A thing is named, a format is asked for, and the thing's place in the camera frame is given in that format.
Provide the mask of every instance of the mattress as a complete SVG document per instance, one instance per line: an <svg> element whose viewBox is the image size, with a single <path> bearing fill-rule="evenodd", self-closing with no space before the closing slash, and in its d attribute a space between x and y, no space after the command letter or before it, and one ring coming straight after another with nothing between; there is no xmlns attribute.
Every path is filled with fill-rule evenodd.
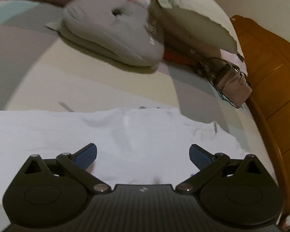
<svg viewBox="0 0 290 232"><path fill-rule="evenodd" d="M246 105L235 109L188 67L165 61L157 70L130 67L73 45L45 27L61 12L46 3L0 0L0 110L178 108L192 120L216 121L274 177Z"/></svg>

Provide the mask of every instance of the gray travel pillow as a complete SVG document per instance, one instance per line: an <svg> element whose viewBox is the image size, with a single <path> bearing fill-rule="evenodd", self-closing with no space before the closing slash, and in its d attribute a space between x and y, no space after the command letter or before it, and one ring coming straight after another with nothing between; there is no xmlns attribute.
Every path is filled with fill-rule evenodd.
<svg viewBox="0 0 290 232"><path fill-rule="evenodd" d="M146 9L127 0L75 0L63 11L63 37L132 66L157 65L164 36Z"/></svg>

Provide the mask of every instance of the white t-shirt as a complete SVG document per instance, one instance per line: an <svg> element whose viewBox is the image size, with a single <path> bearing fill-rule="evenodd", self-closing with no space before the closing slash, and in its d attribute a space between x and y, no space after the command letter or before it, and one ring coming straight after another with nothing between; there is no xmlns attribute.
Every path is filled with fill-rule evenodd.
<svg viewBox="0 0 290 232"><path fill-rule="evenodd" d="M98 154L88 171L115 184L172 184L199 170L189 159L197 144L234 159L247 154L215 123L190 120L178 109L119 108L95 113L0 112L0 203L31 154L43 159L75 153L89 143Z"/></svg>

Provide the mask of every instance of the brown headboard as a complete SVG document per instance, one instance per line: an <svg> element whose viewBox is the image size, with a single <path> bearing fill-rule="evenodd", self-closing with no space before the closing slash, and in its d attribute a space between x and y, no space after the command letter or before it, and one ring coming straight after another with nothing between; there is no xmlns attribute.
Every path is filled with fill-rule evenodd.
<svg viewBox="0 0 290 232"><path fill-rule="evenodd" d="M233 16L253 92L247 105L273 163L290 213L290 43L255 21Z"/></svg>

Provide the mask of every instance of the handbag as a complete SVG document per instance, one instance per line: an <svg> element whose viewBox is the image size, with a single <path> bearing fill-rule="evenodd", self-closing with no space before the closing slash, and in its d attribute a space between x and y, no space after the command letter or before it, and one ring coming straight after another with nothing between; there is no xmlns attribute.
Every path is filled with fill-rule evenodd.
<svg viewBox="0 0 290 232"><path fill-rule="evenodd" d="M209 78L210 83L222 94L222 98L226 96L234 107L240 108L252 93L246 74L241 72L238 66L224 59L211 58L209 62L209 67L217 64L223 66L213 78Z"/></svg>

